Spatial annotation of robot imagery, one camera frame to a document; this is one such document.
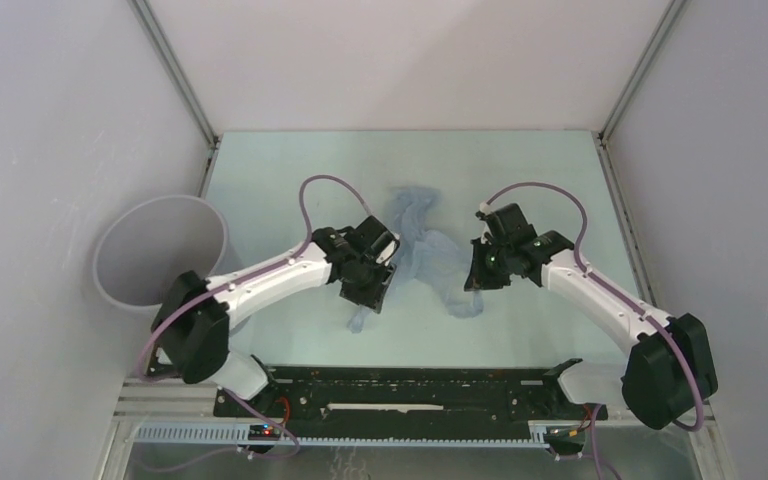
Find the light blue plastic trash bag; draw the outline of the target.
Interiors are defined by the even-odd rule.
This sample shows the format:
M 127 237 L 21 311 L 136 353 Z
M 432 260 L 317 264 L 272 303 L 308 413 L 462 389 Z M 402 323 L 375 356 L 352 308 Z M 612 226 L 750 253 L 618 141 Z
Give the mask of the light blue plastic trash bag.
M 431 291 L 431 303 L 447 315 L 469 319 L 482 314 L 482 295 L 463 290 L 470 255 L 448 235 L 427 225 L 441 192 L 424 186 L 395 187 L 391 192 L 385 224 L 399 235 L 401 246 L 391 259 L 396 270 L 384 304 L 405 299 L 424 285 Z

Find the grey cylindrical trash bin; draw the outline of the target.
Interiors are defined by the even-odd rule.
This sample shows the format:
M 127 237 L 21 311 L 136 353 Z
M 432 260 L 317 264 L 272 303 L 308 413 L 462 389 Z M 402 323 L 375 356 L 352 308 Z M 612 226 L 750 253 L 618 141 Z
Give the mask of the grey cylindrical trash bin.
M 174 194 L 134 206 L 101 234 L 90 255 L 89 281 L 113 317 L 146 339 L 180 274 L 206 278 L 248 265 L 215 205 Z

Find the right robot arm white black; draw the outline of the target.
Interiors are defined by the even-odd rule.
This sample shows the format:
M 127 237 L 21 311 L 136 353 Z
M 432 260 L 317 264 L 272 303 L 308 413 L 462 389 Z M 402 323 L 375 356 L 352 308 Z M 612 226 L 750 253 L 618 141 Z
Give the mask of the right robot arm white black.
M 545 411 L 566 418 L 581 404 L 624 406 L 645 426 L 661 430 L 692 412 L 718 390 L 707 330 L 696 316 L 674 316 L 631 296 L 604 277 L 551 230 L 537 234 L 521 208 L 479 207 L 484 224 L 472 240 L 466 291 L 499 290 L 513 278 L 531 281 L 591 320 L 624 355 L 621 364 L 569 360 L 551 370 L 541 392 Z

